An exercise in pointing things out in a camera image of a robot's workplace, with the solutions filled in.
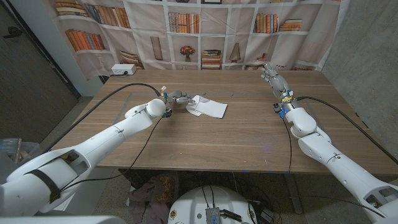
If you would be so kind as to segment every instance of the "electrical outlet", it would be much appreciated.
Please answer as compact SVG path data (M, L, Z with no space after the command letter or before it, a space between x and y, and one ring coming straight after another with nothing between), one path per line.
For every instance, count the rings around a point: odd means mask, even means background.
M115 64L112 67L113 75L123 75L127 72L128 75L133 75L137 70L134 64Z

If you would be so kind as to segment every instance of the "cloth on floor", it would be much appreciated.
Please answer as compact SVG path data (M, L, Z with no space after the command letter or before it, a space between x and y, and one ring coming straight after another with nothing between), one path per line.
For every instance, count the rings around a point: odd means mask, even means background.
M167 223L170 207L178 199L178 173L174 171L157 175L140 189L129 192L127 197L134 223L142 223L144 212L145 223Z

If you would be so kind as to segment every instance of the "black strap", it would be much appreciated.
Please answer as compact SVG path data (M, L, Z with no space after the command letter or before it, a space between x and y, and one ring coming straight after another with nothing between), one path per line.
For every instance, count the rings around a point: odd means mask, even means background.
M51 191L50 203L61 197L61 190L57 187L54 181L52 181L52 179L47 174L43 173L41 170L35 169L30 172L27 172L26 174L35 175L47 185L47 187Z

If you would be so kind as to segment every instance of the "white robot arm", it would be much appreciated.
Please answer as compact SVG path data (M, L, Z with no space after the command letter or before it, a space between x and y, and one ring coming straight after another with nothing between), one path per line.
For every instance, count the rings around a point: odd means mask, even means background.
M0 185L0 216L32 216L38 211L51 211L74 194L80 184L67 186L87 179L99 162L126 139L150 127L154 118L171 116L171 103L190 100L181 91L170 96L162 91L162 97L133 107L125 114L126 119L85 142L47 152L22 165Z
M364 209L373 223L396 223L398 219L398 187L375 178L352 161L332 144L330 137L317 122L292 99L293 91L284 78L267 63L261 77L273 89L279 104L274 110L281 118L286 116L293 123L290 131L298 138L301 150L312 159L322 163L357 199L357 201L380 215Z

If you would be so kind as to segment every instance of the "bookshelf backdrop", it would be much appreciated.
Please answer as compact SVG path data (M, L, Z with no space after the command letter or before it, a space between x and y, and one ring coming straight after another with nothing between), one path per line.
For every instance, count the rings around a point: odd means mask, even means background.
M321 70L349 0L42 0L87 79L138 69Z

